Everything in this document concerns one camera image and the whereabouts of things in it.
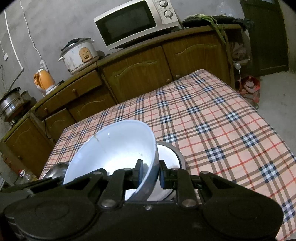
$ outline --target plastic bottle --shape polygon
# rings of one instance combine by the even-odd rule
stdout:
[[[24,178],[27,182],[38,180],[38,178],[33,173],[26,170],[20,170],[20,177]]]

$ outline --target white bowl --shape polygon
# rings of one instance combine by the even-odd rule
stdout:
[[[159,159],[155,136],[150,127],[138,120],[123,120],[94,134],[73,157],[64,184],[104,168],[109,175],[117,169],[134,168],[143,160],[144,174],[140,186],[129,200],[147,200],[158,177]]]

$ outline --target rice cooker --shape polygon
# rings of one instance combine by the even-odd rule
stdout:
[[[63,60],[68,71],[76,74],[92,63],[92,59],[98,56],[91,38],[72,39],[62,48],[59,61]]]

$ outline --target plaid tablecloth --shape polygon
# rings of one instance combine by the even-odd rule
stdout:
[[[284,212],[278,239],[295,231],[295,156],[252,106],[205,70],[66,128],[41,177],[71,161],[104,126],[125,119],[145,122],[157,141],[177,147],[191,174],[210,171],[277,201]]]

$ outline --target metal pot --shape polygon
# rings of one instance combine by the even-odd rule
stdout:
[[[43,179],[48,177],[52,177],[52,178],[64,177],[68,167],[69,167],[69,164],[67,162],[57,163],[44,174]]]
[[[0,116],[4,121],[7,121],[12,113],[25,104],[19,91],[20,87],[17,87],[5,94],[0,100]]]
[[[90,38],[73,39],[62,48],[59,61],[64,61],[71,74],[87,67],[90,60],[98,56],[92,42]]]

